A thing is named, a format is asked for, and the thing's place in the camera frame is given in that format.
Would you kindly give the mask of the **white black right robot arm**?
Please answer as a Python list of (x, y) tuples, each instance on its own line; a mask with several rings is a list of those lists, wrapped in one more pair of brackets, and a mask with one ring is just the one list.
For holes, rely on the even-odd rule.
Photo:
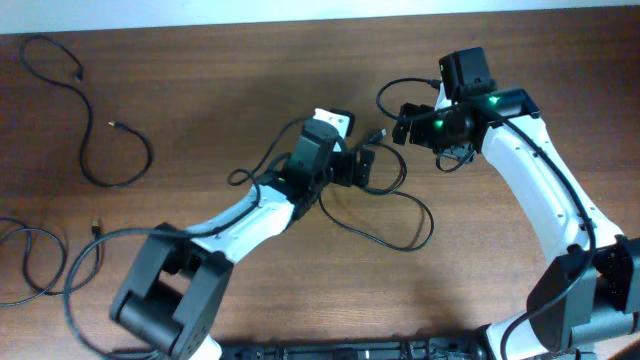
[(528, 93), (500, 89), (479, 47), (442, 57), (439, 68), (435, 104), (404, 104), (394, 142), (456, 166), (483, 156), (518, 200), (548, 264), (522, 313), (477, 331), (471, 357), (527, 359), (636, 333), (639, 243), (579, 185)]

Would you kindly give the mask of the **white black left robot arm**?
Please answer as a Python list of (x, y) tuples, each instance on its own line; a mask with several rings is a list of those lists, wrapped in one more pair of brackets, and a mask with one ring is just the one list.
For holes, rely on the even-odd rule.
[(353, 119), (318, 110), (281, 170), (260, 175), (238, 203), (183, 233), (153, 228), (110, 309), (111, 319), (164, 359), (219, 359), (209, 331), (234, 266), (301, 219), (338, 176), (351, 177), (344, 140)]

